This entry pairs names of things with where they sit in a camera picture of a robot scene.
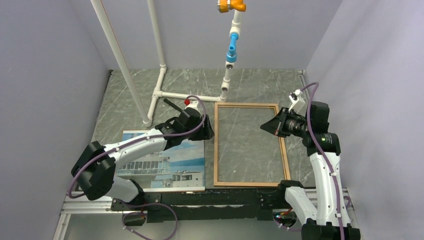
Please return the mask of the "orange pipe fitting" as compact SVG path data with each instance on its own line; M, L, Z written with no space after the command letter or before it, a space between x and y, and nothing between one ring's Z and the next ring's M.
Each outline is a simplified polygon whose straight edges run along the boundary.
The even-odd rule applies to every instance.
M216 6L220 13L227 13L231 10L245 12L247 8L244 0L218 0Z

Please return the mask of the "blue pipe fitting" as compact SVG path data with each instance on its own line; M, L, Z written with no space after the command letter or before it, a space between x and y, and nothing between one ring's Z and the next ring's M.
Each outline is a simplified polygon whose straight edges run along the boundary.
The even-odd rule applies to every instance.
M226 61L229 63L235 63L237 61L237 40L239 35L237 33L232 33L230 35L230 42L228 46L228 51L226 53Z

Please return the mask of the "aluminium rail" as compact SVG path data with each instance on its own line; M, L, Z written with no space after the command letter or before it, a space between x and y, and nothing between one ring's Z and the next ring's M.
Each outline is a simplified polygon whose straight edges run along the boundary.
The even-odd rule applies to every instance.
M271 220L272 213L286 212L289 206L277 200L270 188L212 188L203 192L146 193L148 203L155 201L170 206L179 221L257 219ZM117 209L119 204L111 197L103 196L90 201L85 196L78 199L66 197L60 212L53 239L63 240L75 215L111 215L130 213L128 207Z

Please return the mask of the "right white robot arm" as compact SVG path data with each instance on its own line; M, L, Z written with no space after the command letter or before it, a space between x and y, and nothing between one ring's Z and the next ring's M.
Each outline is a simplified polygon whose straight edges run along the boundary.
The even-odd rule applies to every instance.
M277 186L276 203L291 207L301 221L303 240L359 240L361 232L352 226L340 184L341 147L338 136L328 131L328 104L313 101L304 116L282 107L260 129L277 137L302 139L315 177L317 205L295 180L282 180Z

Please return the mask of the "white pvc pipe stand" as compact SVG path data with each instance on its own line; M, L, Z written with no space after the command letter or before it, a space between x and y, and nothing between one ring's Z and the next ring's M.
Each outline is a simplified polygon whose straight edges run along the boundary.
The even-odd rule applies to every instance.
M92 0L96 46L112 71L101 116L126 108L158 121L161 98L197 95L213 104L244 102L244 70L227 61L242 13L212 0Z

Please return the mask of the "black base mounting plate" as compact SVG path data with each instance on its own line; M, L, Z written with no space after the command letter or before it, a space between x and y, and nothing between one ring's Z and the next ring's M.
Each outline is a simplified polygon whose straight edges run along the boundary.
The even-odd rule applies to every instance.
M275 187L210 188L199 192L148 192L144 201L121 203L113 199L113 212L143 212L147 223L190 220L277 220L287 227L299 221Z

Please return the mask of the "building photo print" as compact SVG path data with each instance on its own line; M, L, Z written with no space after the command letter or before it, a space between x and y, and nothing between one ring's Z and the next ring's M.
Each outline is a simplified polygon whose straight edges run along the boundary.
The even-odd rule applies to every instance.
M206 189L205 143L183 140L178 146L138 158L116 170L145 192L197 192Z

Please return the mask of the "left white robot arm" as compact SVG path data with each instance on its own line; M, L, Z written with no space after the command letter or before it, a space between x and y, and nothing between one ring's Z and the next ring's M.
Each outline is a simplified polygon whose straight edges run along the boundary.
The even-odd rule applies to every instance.
M149 154L168 150L184 140L203 141L214 136L209 115L186 107L178 116L157 124L147 133L125 141L101 145L89 143L71 170L73 177L67 196L78 185L90 201L111 197L123 202L129 209L137 210L145 203L145 192L133 179L123 179L115 171L126 164Z

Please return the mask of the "brown wooden picture frame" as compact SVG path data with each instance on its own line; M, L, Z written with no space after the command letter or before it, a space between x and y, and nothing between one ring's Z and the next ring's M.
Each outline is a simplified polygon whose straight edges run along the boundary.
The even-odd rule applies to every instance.
M213 157L213 185L215 187L248 187L274 188L279 182L225 182L219 180L219 109L271 109L274 114L279 112L278 103L246 103L246 102L215 102L214 103L214 157Z

